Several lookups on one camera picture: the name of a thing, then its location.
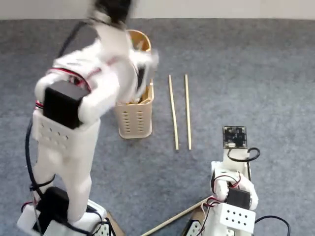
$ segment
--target gray carpet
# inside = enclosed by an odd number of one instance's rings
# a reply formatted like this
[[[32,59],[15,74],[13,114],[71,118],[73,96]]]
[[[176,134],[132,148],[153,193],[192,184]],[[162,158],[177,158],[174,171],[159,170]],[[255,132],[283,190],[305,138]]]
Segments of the gray carpet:
[[[75,21],[0,22],[0,235],[21,236],[20,206],[30,199],[24,137],[33,88]],[[222,159],[222,125],[246,125],[260,197],[257,216],[274,214],[292,236],[315,235],[315,23],[290,20],[133,20],[160,52],[153,134],[122,140],[115,117],[102,118],[91,199],[128,236],[139,236],[211,194],[210,162]],[[85,29],[69,50],[92,43]],[[190,78],[193,150],[187,149],[184,73]],[[168,91],[173,75],[180,151],[174,151]],[[35,143],[31,153],[35,159]],[[179,236],[189,216],[157,236]],[[265,220],[255,236],[285,236]]]

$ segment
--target robotic arm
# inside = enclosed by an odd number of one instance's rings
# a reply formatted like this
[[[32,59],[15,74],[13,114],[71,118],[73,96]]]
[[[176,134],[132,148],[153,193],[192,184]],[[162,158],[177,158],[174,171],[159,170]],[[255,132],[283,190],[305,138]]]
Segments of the robotic arm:
[[[246,128],[223,127],[223,161],[212,162],[210,187],[202,236],[252,236],[258,196],[251,182],[249,162],[259,157],[247,149]],[[257,155],[249,159],[250,151]]]
[[[116,103],[140,97],[158,65],[157,53],[132,48],[126,31],[130,7],[131,0],[94,1],[89,19],[98,38],[56,59],[36,84],[34,205],[18,221],[29,235],[96,235],[95,226],[103,227],[106,210],[89,200],[100,117]],[[53,186],[55,174],[66,192]]]

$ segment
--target perforated container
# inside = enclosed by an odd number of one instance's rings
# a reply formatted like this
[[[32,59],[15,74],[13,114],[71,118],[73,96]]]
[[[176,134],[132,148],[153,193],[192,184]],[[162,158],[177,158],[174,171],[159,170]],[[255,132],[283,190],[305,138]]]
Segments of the perforated container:
[[[136,30],[128,30],[134,47],[141,46],[142,51],[150,51],[148,37]],[[115,114],[119,134],[124,139],[146,138],[152,133],[152,104],[154,100],[153,78],[137,104],[117,104]]]

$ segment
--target red wire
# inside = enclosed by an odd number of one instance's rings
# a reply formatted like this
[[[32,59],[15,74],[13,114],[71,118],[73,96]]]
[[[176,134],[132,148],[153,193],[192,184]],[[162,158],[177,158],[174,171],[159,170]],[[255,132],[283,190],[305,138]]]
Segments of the red wire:
[[[241,175],[240,175],[240,174],[239,174],[239,176],[240,176],[239,180],[238,180],[235,184],[233,184],[233,185],[232,185],[232,188],[237,187],[237,186],[238,186],[238,184],[241,182],[242,177],[241,177]]]
[[[201,233],[205,230],[205,224],[206,224],[206,221],[207,221],[207,218],[208,218],[208,215],[209,215],[209,211],[210,211],[210,208],[212,208],[212,207],[215,207],[213,204],[220,204],[220,202],[213,202],[213,203],[211,203],[210,205],[209,205],[209,209],[208,209],[208,213],[207,213],[207,216],[206,216],[206,218],[205,218],[205,221],[204,221],[204,223],[203,223],[203,225],[201,226],[201,230],[199,231],[199,233],[196,235],[196,236],[199,236],[199,235],[201,235]]]
[[[59,70],[59,71],[63,71],[65,73],[68,73],[68,74],[71,74],[71,75],[74,75],[75,77],[79,77],[81,80],[84,81],[84,83],[86,84],[87,88],[88,88],[88,91],[91,92],[92,89],[91,89],[91,86],[89,85],[88,81],[80,74],[72,71],[72,70],[68,70],[68,69],[65,69],[65,68],[60,68],[60,67],[53,67],[51,68],[51,70]]]
[[[236,182],[232,185],[232,188],[235,188],[235,187],[240,183],[240,181],[241,181],[241,175],[239,175],[239,176],[240,176],[239,180],[236,181]],[[221,175],[221,176],[215,177],[215,180],[214,180],[214,182],[213,182],[213,190],[214,190],[215,185],[216,185],[216,180],[217,180],[218,178],[221,178],[221,177],[230,177],[230,178],[233,179],[234,181],[236,180],[235,178],[233,178],[233,177],[231,177],[231,176],[228,176],[228,175]]]

